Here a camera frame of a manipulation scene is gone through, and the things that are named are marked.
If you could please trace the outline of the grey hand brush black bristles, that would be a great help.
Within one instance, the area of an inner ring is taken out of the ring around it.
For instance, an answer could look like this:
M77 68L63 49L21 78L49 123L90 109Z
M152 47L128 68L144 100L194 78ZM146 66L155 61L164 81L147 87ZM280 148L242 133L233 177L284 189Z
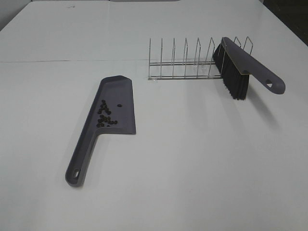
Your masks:
M280 77L228 37L221 39L213 54L213 60L233 99L246 99L251 75L270 92L274 94L285 92L286 86Z

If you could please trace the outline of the pile of coffee beans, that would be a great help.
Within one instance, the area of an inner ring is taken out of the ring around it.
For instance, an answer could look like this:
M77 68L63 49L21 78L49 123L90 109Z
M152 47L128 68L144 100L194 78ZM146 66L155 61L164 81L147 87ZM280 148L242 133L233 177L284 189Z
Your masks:
M99 104L99 108L97 109L96 119L96 127L104 128L104 127L112 127L119 125L119 119L115 117L115 113L113 113L110 107L107 104L105 99L102 99Z

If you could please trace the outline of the grey plastic dustpan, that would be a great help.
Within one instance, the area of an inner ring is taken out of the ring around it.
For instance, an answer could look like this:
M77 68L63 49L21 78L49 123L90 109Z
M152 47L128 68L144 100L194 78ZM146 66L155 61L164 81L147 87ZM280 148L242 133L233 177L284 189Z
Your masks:
M102 99L107 101L111 111L119 119L119 125L96 127L96 113ZM133 86L130 78L119 75L101 80L65 173L65 180L71 187L83 185L97 138L103 134L136 134Z

